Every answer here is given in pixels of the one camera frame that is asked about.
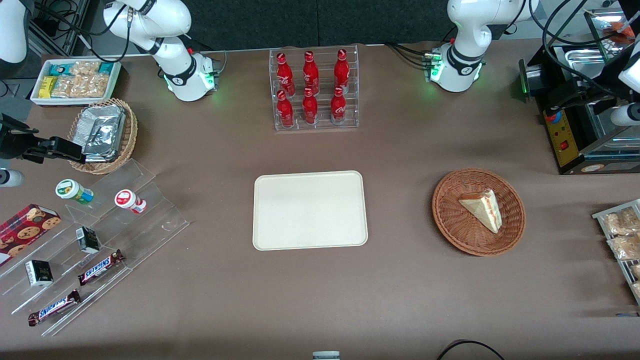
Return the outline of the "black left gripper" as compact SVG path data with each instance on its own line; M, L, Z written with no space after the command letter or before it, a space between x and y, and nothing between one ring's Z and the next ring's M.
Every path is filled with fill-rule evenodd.
M631 54L632 46L629 45L604 65L599 75L594 78L595 83L612 92L617 98L628 97L630 88L618 76L627 67ZM547 114L587 105L605 97L606 92L602 89L580 85L577 80L567 80L547 93Z

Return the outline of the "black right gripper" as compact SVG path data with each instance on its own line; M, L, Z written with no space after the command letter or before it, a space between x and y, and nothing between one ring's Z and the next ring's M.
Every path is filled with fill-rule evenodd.
M62 137L44 139L36 137L38 129L32 129L26 123L7 114L1 114L0 155L3 160L22 157L43 164L46 158L60 158L78 164L86 163L82 146Z

